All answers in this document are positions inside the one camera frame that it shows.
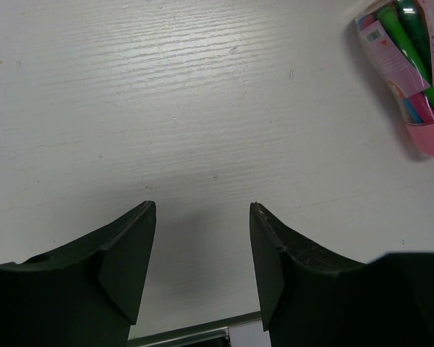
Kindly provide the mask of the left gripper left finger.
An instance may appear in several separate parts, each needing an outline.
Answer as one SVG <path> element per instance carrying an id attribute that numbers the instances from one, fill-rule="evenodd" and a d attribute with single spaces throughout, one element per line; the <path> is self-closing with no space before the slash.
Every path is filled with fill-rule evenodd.
<path id="1" fill-rule="evenodd" d="M 23 263 L 0 265 L 0 346 L 125 346 L 156 228 L 146 201 Z"/>

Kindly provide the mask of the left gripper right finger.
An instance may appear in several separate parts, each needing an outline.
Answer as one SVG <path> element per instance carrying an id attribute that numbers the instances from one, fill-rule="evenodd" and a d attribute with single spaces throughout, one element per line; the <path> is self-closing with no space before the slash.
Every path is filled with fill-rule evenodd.
<path id="1" fill-rule="evenodd" d="M 263 328 L 273 346 L 434 346 L 434 252 L 361 263 L 250 206 Z"/>

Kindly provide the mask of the pink capped marker case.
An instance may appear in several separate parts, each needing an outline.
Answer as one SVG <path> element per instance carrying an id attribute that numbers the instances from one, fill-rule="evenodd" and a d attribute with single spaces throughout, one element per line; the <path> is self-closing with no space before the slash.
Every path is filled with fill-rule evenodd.
<path id="1" fill-rule="evenodd" d="M 373 1 L 355 18 L 415 147 L 434 157 L 434 1 Z"/>

